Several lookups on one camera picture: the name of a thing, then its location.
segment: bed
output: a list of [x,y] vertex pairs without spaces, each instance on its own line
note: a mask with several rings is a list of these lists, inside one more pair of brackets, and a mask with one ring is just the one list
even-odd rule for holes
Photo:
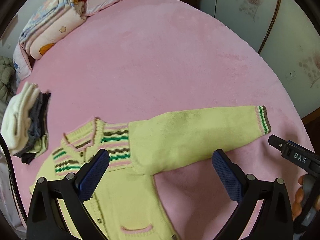
[[[265,105],[272,134],[313,150],[267,63],[221,22],[177,0],[123,0],[100,11],[36,61],[19,90],[25,81],[52,94],[48,150],[30,165],[12,159],[26,210],[29,186],[62,134],[92,117],[119,123],[169,111]],[[283,178],[293,201],[303,171],[281,158],[268,145],[268,136],[228,156],[258,179]],[[165,211],[184,240],[213,239],[236,207],[210,160],[157,174],[155,181]]]

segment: yellow cardigan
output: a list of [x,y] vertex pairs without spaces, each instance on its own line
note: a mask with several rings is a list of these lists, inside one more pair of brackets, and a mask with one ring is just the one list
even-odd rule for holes
[[[110,165],[84,202],[101,231],[110,240],[175,240],[179,236],[158,198],[153,175],[209,159],[217,149],[241,147],[270,131],[264,106],[170,112],[129,124],[94,119],[64,134],[36,179],[62,179],[104,148]],[[71,234],[81,238],[63,200],[58,201]]]

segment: silver bolt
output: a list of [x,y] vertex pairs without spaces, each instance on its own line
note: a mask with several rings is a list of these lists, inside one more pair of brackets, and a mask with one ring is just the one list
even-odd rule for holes
[[38,182],[39,184],[41,184],[42,182],[44,182],[44,177],[39,178],[39,179],[37,180],[37,182]]
[[281,179],[281,178],[278,178],[278,179],[277,179],[277,182],[278,182],[279,184],[283,184],[283,183],[284,183],[283,179]]
[[75,174],[72,172],[67,174],[67,179],[69,179],[69,180],[73,179],[74,177],[75,177]]
[[254,175],[252,175],[252,174],[248,174],[247,175],[247,179],[252,181],[252,180],[255,180],[256,177]]

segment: finger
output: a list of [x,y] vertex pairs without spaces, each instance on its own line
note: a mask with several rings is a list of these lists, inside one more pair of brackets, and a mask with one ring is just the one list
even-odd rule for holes
[[294,202],[292,205],[292,214],[293,214],[293,219],[295,219],[296,217],[298,217],[302,212],[302,207],[299,203]]
[[302,175],[299,179],[298,179],[298,183],[302,186],[303,185],[303,177],[304,175]]
[[300,188],[297,190],[297,192],[296,192],[295,201],[296,201],[297,203],[301,203],[302,200],[303,200],[303,198],[304,198],[304,191],[303,191],[303,188],[300,187]]
[[320,195],[318,196],[318,198],[316,200],[315,208],[316,208],[317,211],[320,210]]

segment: black cable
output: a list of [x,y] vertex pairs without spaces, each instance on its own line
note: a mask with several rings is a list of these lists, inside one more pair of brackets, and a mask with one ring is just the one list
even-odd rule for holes
[[9,169],[10,184],[13,189],[13,193],[16,197],[18,208],[21,212],[21,215],[22,215],[24,222],[27,224],[28,217],[27,217],[26,211],[23,207],[21,196],[19,194],[19,189],[18,189],[18,185],[17,185],[16,176],[14,174],[14,168],[13,168],[13,164],[12,164],[12,160],[11,160],[11,155],[10,155],[9,149],[7,147],[7,144],[5,143],[1,134],[0,134],[0,146],[2,148],[2,151],[4,152],[5,158],[7,160],[8,169]]

